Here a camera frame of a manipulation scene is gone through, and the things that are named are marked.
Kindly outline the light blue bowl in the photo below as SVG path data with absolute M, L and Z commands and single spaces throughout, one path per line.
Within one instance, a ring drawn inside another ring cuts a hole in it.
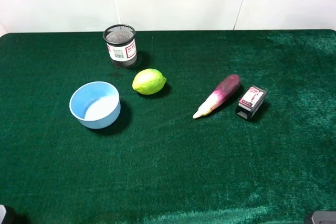
M 121 111 L 119 91 L 108 82 L 87 83 L 73 93 L 69 110 L 89 129 L 108 127 L 116 121 Z

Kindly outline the black mesh pen holder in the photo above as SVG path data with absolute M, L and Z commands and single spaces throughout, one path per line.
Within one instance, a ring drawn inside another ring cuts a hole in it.
M 116 68 L 127 69 L 136 64 L 135 35 L 134 28 L 126 24 L 112 25 L 103 32 L 112 64 Z

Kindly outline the purple white eggplant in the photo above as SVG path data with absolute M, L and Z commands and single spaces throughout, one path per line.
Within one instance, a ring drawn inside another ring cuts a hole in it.
M 226 77 L 210 94 L 210 96 L 199 106 L 194 113 L 193 119 L 206 116 L 227 101 L 239 88 L 240 76 L 231 74 Z

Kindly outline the small black box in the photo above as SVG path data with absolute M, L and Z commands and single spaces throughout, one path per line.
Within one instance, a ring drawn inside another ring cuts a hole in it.
M 266 95 L 266 90 L 251 86 L 239 100 L 236 114 L 245 120 L 250 120 L 263 104 Z

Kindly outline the yellow green lemon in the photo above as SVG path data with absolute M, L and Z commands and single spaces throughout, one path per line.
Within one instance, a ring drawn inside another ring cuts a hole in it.
M 166 77 L 157 69 L 144 69 L 140 71 L 132 82 L 133 90 L 143 95 L 159 92 L 166 84 Z

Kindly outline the green velvet table cloth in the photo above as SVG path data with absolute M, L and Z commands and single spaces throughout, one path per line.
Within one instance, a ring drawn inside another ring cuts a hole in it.
M 117 69 L 100 33 L 1 38 L 1 203 L 19 223 L 301 223 L 335 210 L 333 30 L 140 31 Z M 157 69 L 157 93 L 133 90 Z M 194 113 L 229 75 L 238 90 Z M 69 101 L 108 82 L 121 111 L 83 126 Z M 235 112 L 267 91 L 250 120 Z

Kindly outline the grey object bottom right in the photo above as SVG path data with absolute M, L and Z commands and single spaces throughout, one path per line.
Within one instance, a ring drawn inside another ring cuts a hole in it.
M 336 211 L 314 211 L 307 214 L 304 224 L 336 224 Z

